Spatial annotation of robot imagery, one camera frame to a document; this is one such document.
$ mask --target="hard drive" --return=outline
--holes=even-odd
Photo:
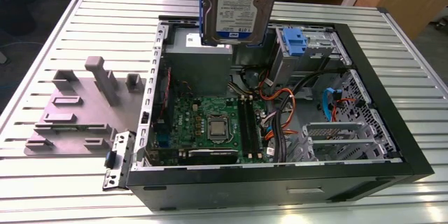
[[[262,43],[273,0],[200,0],[201,43]]]

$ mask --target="green motherboard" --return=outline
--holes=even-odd
[[[246,114],[241,114],[241,104],[250,110]],[[149,150],[152,163],[178,165],[176,155],[181,157],[182,150],[193,149],[234,150],[238,152],[236,163],[266,163],[269,158],[262,151],[264,140],[256,126],[264,113],[264,101],[212,97],[176,98],[172,132],[169,135],[156,134],[157,150]]]

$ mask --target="ram slot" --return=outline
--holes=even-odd
[[[238,107],[238,121],[240,121],[240,135],[241,135],[241,145],[242,145],[242,155],[248,156],[250,153],[250,143],[246,134],[246,121],[245,121],[245,104],[244,100],[237,101]]]
[[[258,135],[257,135],[257,124],[254,118],[253,104],[252,100],[245,101],[245,118],[246,118],[246,131],[249,137],[250,153],[252,157],[257,156],[260,152],[258,146]]]

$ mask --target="ribbed metal surface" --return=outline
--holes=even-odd
[[[196,16],[197,0],[73,0],[46,48],[5,111],[0,134],[0,221],[108,217],[165,223],[440,223],[448,222],[448,101],[445,86],[398,28],[374,8],[277,3],[273,20],[346,23],[408,124],[434,175],[357,202],[302,206],[150,212],[129,191],[101,192],[104,159],[32,158],[22,154],[53,92],[57,69],[84,69],[102,56],[116,77],[145,75],[160,15]]]

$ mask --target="cpu socket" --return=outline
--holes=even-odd
[[[229,140],[229,117],[226,115],[209,115],[206,117],[206,137],[216,144]]]

